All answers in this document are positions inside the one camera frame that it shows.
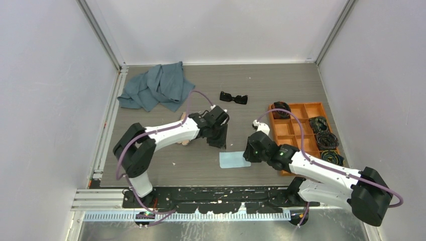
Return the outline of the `light blue cleaning cloth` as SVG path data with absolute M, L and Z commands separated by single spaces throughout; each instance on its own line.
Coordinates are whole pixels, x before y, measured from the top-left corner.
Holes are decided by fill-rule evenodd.
M 230 168 L 250 167 L 251 163 L 245 160 L 245 158 L 243 157 L 243 153 L 244 151 L 220 152 L 219 153 L 220 168 L 230 169 Z

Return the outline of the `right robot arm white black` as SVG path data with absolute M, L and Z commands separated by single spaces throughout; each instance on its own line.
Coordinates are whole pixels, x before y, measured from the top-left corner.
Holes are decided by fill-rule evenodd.
M 261 131 L 248 137 L 243 157 L 250 163 L 265 162 L 275 170 L 295 174 L 284 191 L 293 206 L 309 202 L 337 206 L 371 226 L 380 226 L 391 207 L 393 194 L 375 169 L 338 166 L 295 146 L 278 145 Z

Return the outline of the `patterned glasses case tan lining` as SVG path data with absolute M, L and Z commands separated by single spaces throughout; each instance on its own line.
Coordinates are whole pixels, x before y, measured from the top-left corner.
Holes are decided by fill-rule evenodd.
M 180 120 L 183 121 L 186 118 L 186 112 L 183 112 Z M 183 133 L 179 134 L 179 142 L 183 146 L 187 146 L 190 143 L 191 139 L 188 138 L 188 131 L 183 131 Z

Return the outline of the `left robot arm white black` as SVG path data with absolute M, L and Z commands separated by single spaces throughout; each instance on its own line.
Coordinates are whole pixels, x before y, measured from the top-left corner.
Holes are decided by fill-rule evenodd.
M 202 113 L 191 113 L 182 120 L 162 126 L 132 124 L 113 148 L 118 161 L 116 177 L 121 177 L 123 169 L 136 192 L 135 202 L 142 208 L 150 207 L 154 194 L 147 170 L 154 153 L 166 146 L 199 138 L 205 138 L 209 146 L 224 149 L 229 120 L 226 110 L 213 105 Z

